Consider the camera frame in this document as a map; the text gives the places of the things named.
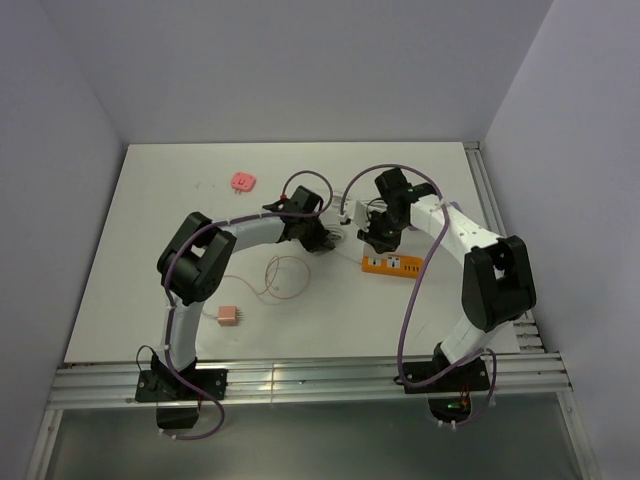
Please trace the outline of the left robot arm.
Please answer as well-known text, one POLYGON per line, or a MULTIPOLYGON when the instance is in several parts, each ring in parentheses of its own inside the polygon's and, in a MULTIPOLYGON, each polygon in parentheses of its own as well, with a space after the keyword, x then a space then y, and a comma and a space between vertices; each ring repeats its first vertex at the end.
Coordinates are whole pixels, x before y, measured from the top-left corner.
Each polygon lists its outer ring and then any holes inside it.
POLYGON ((157 262, 167 297, 162 343, 151 370, 159 388, 183 399, 195 386, 196 337, 204 303, 221 285, 231 256, 260 245, 297 241, 309 253, 334 248, 320 220, 324 202, 304 186, 243 217, 187 216, 157 262))

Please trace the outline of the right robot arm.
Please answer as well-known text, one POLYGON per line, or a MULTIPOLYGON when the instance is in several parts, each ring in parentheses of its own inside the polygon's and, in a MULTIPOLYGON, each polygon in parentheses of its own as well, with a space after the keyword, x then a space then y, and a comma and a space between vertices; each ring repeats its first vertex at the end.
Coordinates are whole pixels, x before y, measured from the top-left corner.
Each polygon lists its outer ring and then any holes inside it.
POLYGON ((420 185, 411 184, 404 173, 416 169, 382 164, 375 185, 386 204, 384 211, 366 216, 366 227, 358 238, 384 255, 397 250, 402 233, 413 227, 433 238, 418 271, 404 314, 397 347, 398 380, 410 389, 436 383, 452 390, 468 374, 466 364, 488 351, 488 343, 501 325, 520 318, 537 301, 529 255, 518 236, 501 236, 487 230, 449 205, 429 177, 420 185), (436 251, 448 251, 462 267, 462 317, 450 334, 437 345, 433 375, 418 381, 404 370, 404 347, 414 304, 436 251))

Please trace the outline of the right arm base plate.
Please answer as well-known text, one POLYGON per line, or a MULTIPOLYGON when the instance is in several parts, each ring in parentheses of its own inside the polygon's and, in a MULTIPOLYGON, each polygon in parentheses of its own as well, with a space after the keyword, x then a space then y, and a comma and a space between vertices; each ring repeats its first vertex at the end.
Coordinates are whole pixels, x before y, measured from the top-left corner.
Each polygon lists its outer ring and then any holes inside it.
POLYGON ((481 392, 488 391, 491 385, 481 358, 454 369, 445 368, 435 360, 405 362, 403 371, 410 386, 404 385, 399 376, 393 381, 402 386, 406 394, 481 392))

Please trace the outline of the pink charger block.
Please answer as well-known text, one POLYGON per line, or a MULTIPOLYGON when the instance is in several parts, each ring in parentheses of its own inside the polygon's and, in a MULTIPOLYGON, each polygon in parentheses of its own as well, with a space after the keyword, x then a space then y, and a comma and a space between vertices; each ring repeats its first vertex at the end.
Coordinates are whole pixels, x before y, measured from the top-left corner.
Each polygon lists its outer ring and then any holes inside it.
POLYGON ((241 318, 241 311, 234 305, 220 306, 218 308, 216 320, 222 327, 236 326, 241 318))

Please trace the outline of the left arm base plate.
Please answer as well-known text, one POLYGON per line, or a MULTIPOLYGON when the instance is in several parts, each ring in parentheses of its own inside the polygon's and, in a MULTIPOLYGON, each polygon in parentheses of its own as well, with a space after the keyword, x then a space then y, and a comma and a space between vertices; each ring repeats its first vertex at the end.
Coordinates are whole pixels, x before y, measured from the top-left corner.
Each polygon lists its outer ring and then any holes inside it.
MULTIPOLYGON (((214 397, 223 400, 227 386, 226 369, 196 369, 185 379, 214 397)), ((139 374, 134 399, 137 403, 195 401, 201 394, 180 382, 170 371, 144 370, 139 374)))

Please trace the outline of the orange power strip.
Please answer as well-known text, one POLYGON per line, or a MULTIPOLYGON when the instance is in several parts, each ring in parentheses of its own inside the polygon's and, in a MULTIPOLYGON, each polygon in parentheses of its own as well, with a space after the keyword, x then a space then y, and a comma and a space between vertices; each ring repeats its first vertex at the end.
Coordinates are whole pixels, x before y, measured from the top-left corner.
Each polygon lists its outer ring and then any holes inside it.
POLYGON ((387 255, 381 258, 364 256, 361 271, 369 274, 416 279, 423 259, 406 255, 387 255))

